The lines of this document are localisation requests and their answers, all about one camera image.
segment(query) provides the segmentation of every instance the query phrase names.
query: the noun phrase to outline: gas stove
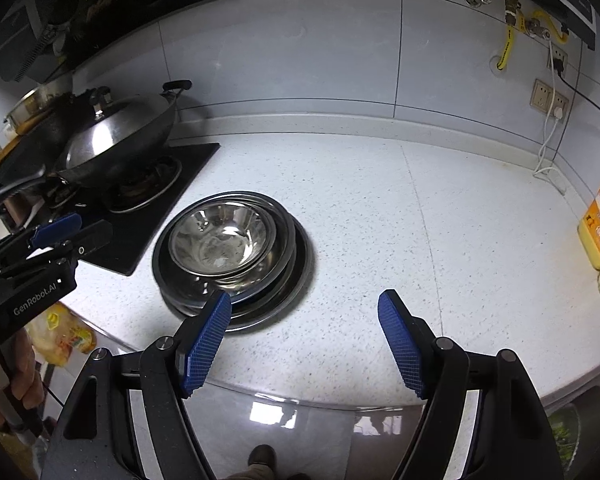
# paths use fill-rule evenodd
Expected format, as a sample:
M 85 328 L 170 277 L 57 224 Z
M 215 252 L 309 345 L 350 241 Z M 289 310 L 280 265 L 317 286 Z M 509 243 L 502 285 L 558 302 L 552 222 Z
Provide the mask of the gas stove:
M 217 143 L 165 147 L 149 167 L 109 189 L 57 186 L 46 203 L 55 218 L 77 212 L 83 226 L 110 222 L 110 243 L 84 261 L 130 276 L 169 211 L 219 147 Z

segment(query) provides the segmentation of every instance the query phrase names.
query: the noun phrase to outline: backsplash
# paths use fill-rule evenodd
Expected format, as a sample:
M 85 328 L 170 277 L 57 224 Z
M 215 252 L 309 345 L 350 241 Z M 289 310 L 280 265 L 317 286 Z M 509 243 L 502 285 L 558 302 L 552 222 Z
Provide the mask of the backsplash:
M 521 1 L 530 15 L 535 7 Z M 276 112 L 376 116 L 536 152 L 544 117 L 529 101 L 536 78 L 551 83 L 548 48 L 517 34 L 507 71 L 496 76 L 490 59 L 505 36 L 503 0 L 479 9 L 464 0 L 218 0 L 119 41 L 80 67 L 75 85 L 107 84 L 125 96 L 189 78 L 193 88 L 178 102 L 184 121 Z M 581 46 L 574 36 L 565 46 L 573 85 Z M 559 80 L 557 90 L 573 102 Z
M 582 49 L 577 88 L 600 106 L 600 19 L 596 50 Z M 600 111 L 576 96 L 556 158 L 558 167 L 588 202 L 600 188 Z

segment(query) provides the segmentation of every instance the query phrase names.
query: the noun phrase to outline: power cord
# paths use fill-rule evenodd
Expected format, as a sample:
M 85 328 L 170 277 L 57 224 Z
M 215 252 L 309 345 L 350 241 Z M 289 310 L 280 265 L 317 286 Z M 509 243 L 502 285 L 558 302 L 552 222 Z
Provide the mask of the power cord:
M 549 43 L 549 52 L 551 52 L 553 50 L 553 45 L 551 43 L 551 38 L 549 38 L 548 40 Z M 544 163 L 544 156 L 546 155 L 546 148 L 549 145 L 549 142 L 551 141 L 552 137 L 554 136 L 554 133 L 558 127 L 558 123 L 560 122 L 560 120 L 562 119 L 562 115 L 564 113 L 564 111 L 562 110 L 562 108 L 557 107 L 554 110 L 554 104 L 555 104 L 555 72 L 554 72 L 554 57 L 551 56 L 550 57 L 550 63 L 551 63 L 551 78 L 552 78 L 552 83 L 553 83 L 553 87 L 552 87 L 552 92 L 551 92 L 551 101 L 549 103 L 549 108 L 547 109 L 546 115 L 544 117 L 544 126 L 542 127 L 542 145 L 540 146 L 540 150 L 538 151 L 538 164 L 536 165 L 536 168 L 533 170 L 533 177 L 534 178 L 538 178 L 539 180 L 546 180 L 548 179 L 549 183 L 555 187 L 555 189 L 558 190 L 558 192 L 561 195 L 564 195 L 565 190 L 560 189 L 556 183 L 551 180 L 545 172 L 549 172 L 551 170 L 553 171 L 558 171 L 558 168 L 556 168 L 553 164 L 551 164 L 550 166 L 547 166 L 546 168 L 542 168 L 542 164 Z M 549 122 L 549 117 L 551 116 L 551 114 L 554 115 L 554 125 L 551 128 L 551 133 L 549 133 L 549 135 L 546 134 L 546 126 L 547 123 Z
M 62 407 L 64 408 L 64 402 L 62 402 L 62 400 L 60 400 L 60 399 L 58 399 L 58 397 L 56 397 L 56 394 L 55 394 L 55 393 L 53 393 L 53 392 L 51 391 L 51 388 L 49 388 L 49 387 L 48 387 L 48 386 L 47 386 L 47 385 L 44 383 L 44 381 L 42 382 L 42 387 L 43 387 L 43 388 L 46 390 L 46 392 L 47 392 L 48 394 L 50 394 L 50 395 L 51 395 L 51 396 L 52 396 L 52 397 L 53 397 L 53 398 L 56 400 L 56 402 L 57 402 L 58 404 L 60 404 L 60 406 L 62 406 Z
M 571 86 L 568 82 L 566 82 L 564 80 L 564 78 L 562 77 L 562 72 L 564 72 L 564 63 L 562 62 L 561 59 L 558 59 L 557 57 L 556 58 L 552 58 L 552 64 L 555 66 L 555 71 L 558 73 L 558 77 L 560 79 L 562 79 L 562 82 L 565 85 L 567 85 L 569 88 L 571 88 L 571 90 L 573 90 L 574 92 L 576 92 L 576 94 L 578 94 L 583 99 L 586 99 L 587 101 L 589 101 L 589 103 L 591 103 L 598 110 L 600 110 L 600 106 L 598 106 L 597 104 L 595 104 L 595 102 L 593 102 L 591 99 L 589 99 L 586 95 L 584 95 L 582 92 L 580 92 L 579 90 L 577 90 L 576 88 L 574 88 L 573 86 Z

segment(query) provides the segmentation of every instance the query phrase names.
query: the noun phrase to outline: electrical outlet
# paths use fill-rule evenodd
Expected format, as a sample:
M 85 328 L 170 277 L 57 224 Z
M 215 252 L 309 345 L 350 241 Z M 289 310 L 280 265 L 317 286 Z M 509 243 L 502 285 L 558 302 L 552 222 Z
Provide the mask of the electrical outlet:
M 564 67 L 564 72 L 567 71 L 567 53 L 561 49 L 559 46 L 556 46 L 555 43 L 551 44 L 551 52 L 549 53 L 551 57 L 558 58 L 562 60 L 562 66 Z M 546 59 L 546 67 L 551 68 L 551 58 L 547 57 Z
M 539 79 L 536 79 L 536 81 L 534 82 L 534 90 L 531 93 L 531 101 L 529 104 L 531 104 L 533 108 L 540 110 L 543 114 L 546 114 L 549 109 L 549 104 L 551 104 L 551 94 L 552 86 L 540 81 Z M 564 95 L 560 94 L 559 92 L 556 92 L 554 99 L 554 108 L 552 108 L 552 114 L 556 108 L 562 108 L 562 116 L 564 118 L 567 114 L 568 106 L 569 100 Z

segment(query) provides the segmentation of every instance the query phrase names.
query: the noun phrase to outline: stainless steel sink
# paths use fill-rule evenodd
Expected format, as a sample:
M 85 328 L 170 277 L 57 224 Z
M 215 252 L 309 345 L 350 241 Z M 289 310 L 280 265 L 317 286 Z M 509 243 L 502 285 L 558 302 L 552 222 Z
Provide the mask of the stainless steel sink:
M 542 405 L 554 426 L 554 434 L 556 426 L 564 432 L 558 449 L 564 452 L 565 479 L 569 480 L 577 475 L 600 445 L 600 366 L 544 397 Z

